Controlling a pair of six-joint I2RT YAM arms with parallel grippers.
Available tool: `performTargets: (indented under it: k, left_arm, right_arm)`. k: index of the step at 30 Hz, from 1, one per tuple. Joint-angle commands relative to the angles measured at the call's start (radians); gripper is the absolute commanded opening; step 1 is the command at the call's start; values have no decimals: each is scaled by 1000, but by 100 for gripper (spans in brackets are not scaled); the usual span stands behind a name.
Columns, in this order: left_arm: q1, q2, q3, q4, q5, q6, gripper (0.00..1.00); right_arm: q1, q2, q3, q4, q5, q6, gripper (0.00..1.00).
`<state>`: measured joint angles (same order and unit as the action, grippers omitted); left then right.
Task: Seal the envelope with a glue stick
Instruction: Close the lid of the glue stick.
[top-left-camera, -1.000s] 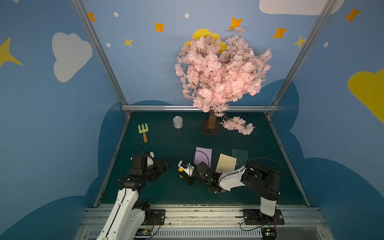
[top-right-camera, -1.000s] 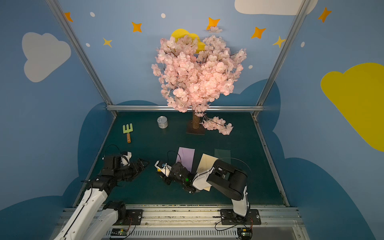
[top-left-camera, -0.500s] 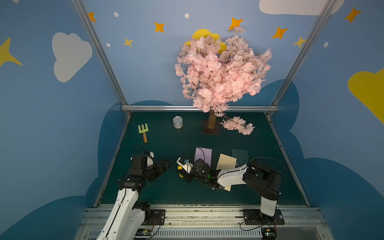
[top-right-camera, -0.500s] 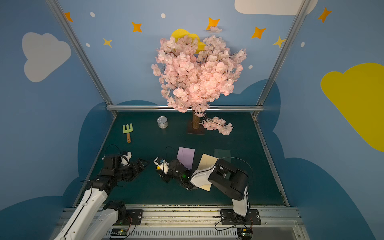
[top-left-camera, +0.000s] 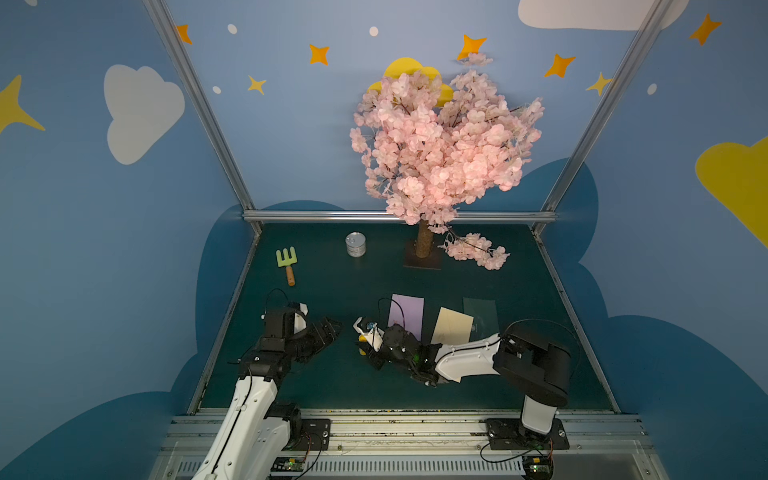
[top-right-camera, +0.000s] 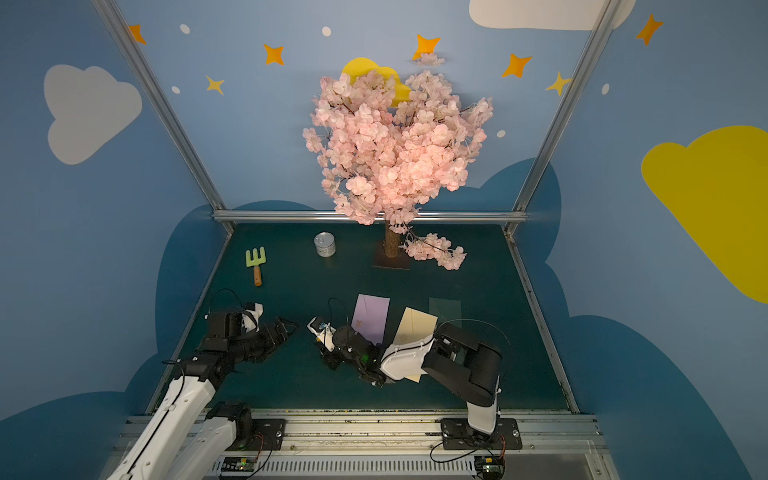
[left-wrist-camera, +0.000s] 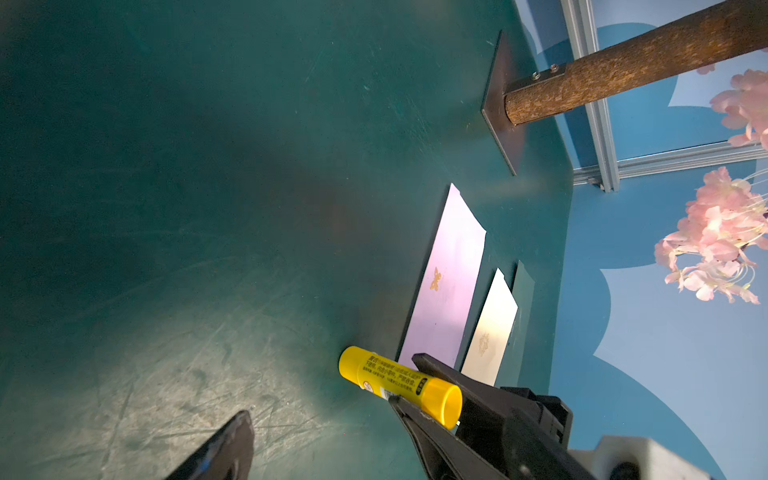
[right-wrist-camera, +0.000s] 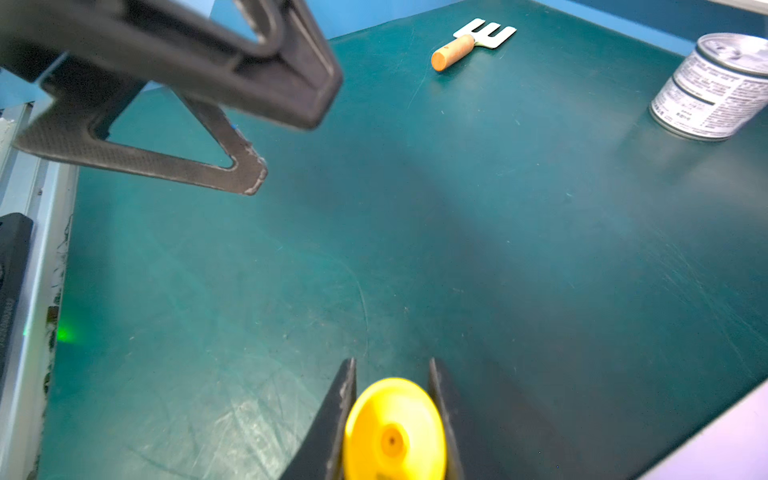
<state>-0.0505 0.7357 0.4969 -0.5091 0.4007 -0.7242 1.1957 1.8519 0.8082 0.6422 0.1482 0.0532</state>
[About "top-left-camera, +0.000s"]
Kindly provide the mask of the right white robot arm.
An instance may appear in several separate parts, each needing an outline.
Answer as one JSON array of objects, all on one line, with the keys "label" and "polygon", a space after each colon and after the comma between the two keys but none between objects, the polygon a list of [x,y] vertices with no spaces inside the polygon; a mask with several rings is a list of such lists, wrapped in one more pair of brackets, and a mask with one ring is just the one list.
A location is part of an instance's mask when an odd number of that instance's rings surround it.
[{"label": "right white robot arm", "polygon": [[423,344],[401,325],[381,329],[364,327],[358,318],[353,328],[359,350],[377,370],[385,364],[405,369],[428,387],[460,382],[470,376],[499,376],[524,394],[521,433],[544,437],[551,433],[556,412],[568,403],[570,352],[514,322],[502,333],[459,345]]}]

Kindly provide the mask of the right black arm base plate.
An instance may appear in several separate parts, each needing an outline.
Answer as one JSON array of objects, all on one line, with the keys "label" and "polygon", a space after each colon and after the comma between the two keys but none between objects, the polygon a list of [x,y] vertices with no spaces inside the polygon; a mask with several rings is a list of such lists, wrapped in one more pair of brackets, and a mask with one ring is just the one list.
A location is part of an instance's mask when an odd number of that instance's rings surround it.
[{"label": "right black arm base plate", "polygon": [[546,434],[528,430],[518,418],[485,420],[490,448],[496,450],[569,450],[570,443],[560,419]]}]

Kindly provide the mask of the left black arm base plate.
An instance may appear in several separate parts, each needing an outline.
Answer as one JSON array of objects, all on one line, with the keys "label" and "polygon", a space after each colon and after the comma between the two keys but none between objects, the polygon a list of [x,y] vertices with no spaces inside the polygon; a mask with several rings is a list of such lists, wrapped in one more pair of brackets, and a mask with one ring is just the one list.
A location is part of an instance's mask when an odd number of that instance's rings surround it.
[{"label": "left black arm base plate", "polygon": [[303,419],[290,424],[290,435],[284,451],[327,451],[330,442],[330,419]]}]

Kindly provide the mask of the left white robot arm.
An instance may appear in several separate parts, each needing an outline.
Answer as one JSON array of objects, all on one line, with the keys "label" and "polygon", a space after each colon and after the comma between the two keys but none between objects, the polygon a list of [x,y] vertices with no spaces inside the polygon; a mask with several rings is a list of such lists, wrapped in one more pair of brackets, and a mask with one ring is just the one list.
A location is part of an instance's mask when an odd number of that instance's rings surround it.
[{"label": "left white robot arm", "polygon": [[232,401],[196,479],[267,479],[280,452],[302,438],[300,409],[275,403],[293,364],[308,363],[338,339],[343,325],[311,322],[297,307],[269,310],[264,331],[239,359]]}]

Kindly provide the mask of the cream yellow envelope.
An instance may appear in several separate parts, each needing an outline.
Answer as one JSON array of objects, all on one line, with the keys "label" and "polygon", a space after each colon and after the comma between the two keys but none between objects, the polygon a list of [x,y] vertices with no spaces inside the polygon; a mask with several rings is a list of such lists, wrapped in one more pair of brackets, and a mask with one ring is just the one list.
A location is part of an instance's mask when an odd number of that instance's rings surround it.
[{"label": "cream yellow envelope", "polygon": [[432,344],[460,345],[468,343],[474,318],[470,315],[441,307],[431,338]]}]

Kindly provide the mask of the dark green envelope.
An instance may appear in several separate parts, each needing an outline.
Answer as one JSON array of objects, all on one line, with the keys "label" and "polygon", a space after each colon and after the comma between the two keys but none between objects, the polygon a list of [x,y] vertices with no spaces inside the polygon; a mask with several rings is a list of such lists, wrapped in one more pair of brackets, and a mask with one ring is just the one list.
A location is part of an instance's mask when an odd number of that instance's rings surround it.
[{"label": "dark green envelope", "polygon": [[496,302],[475,298],[463,299],[463,312],[473,318],[470,340],[482,340],[499,332]]}]

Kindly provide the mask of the purple envelope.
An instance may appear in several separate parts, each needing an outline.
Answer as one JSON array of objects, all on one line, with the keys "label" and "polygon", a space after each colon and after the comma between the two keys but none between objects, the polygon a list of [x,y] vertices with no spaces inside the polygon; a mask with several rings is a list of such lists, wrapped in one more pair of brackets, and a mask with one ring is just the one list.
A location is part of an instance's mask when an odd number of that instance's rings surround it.
[{"label": "purple envelope", "polygon": [[412,333],[417,340],[422,339],[424,299],[407,295],[393,294],[388,317],[388,326],[402,326]]}]

